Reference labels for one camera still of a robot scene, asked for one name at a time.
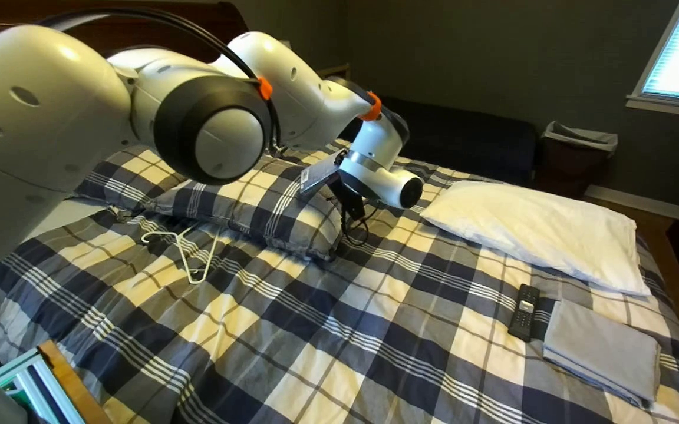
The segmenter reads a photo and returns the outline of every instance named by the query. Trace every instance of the bed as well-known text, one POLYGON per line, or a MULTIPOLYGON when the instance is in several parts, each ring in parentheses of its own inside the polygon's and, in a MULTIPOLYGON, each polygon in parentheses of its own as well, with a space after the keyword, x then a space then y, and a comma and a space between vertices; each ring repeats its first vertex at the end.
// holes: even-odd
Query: bed
POLYGON ((331 191, 295 197, 343 149, 226 185, 114 152, 74 196, 96 211, 0 264, 0 360, 58 341, 114 421, 679 421, 679 317, 643 239, 652 295, 602 289, 434 224, 455 185, 510 184, 411 157, 419 205, 350 228, 331 191), (510 334, 522 284, 530 340, 510 334), (559 302, 656 341, 652 402, 544 357, 559 302))

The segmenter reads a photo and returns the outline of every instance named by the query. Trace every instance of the wall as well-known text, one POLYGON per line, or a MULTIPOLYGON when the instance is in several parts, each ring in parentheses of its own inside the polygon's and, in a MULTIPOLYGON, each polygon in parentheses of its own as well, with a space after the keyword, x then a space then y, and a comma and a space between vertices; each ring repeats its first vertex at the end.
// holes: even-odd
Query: wall
POLYGON ((315 67, 346 62, 346 3, 344 0, 232 0, 249 29, 291 39, 291 46, 315 67))
POLYGON ((619 131, 596 182, 679 205, 679 117, 625 108, 676 0, 350 0, 359 83, 406 99, 619 131))

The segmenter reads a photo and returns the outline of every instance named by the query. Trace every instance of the folded cloth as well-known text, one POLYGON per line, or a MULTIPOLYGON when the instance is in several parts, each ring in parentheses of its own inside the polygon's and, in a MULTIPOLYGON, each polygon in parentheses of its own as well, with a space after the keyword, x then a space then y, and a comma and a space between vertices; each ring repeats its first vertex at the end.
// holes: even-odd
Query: folded cloth
POLYGON ((660 381, 658 341, 574 302, 549 315, 544 357, 633 402, 652 404, 660 381))

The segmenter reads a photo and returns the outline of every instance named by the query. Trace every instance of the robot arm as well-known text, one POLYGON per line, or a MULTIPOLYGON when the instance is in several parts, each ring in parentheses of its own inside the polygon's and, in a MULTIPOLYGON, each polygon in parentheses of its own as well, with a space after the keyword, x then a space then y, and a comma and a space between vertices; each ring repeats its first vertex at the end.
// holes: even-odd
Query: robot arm
MULTIPOLYGON (((241 36, 232 49, 273 93, 228 58, 201 63, 165 49, 105 58, 52 29, 0 32, 0 257, 125 143, 146 143, 180 171, 225 184, 271 139, 322 149, 372 108, 265 32, 241 36)), ((362 196, 411 206, 422 184, 392 169, 403 145, 394 122, 389 113, 369 117, 338 171, 362 196)))

